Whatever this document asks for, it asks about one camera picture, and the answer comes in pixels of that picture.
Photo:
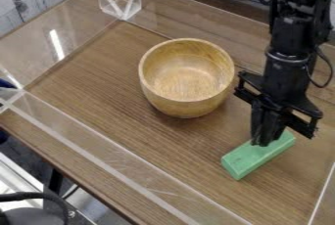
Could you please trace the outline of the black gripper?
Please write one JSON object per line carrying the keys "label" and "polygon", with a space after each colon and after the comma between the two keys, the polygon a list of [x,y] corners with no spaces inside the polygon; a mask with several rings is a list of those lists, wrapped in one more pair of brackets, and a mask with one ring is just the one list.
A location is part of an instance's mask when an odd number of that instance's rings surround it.
{"label": "black gripper", "polygon": [[242,70],[234,95],[250,104],[250,144],[267,147],[287,127],[313,137],[323,112],[307,98],[316,51],[297,56],[269,49],[263,74]]}

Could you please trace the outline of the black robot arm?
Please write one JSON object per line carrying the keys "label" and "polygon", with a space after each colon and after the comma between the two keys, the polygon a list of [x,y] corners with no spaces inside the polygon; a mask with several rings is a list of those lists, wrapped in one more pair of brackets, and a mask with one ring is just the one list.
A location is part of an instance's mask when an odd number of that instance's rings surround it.
{"label": "black robot arm", "polygon": [[261,74],[238,72],[234,95],[250,104],[250,142],[261,147],[277,140],[287,128],[312,137],[323,113],[307,98],[317,60],[327,56],[320,45],[332,30],[331,0],[265,0],[269,6],[271,41]]}

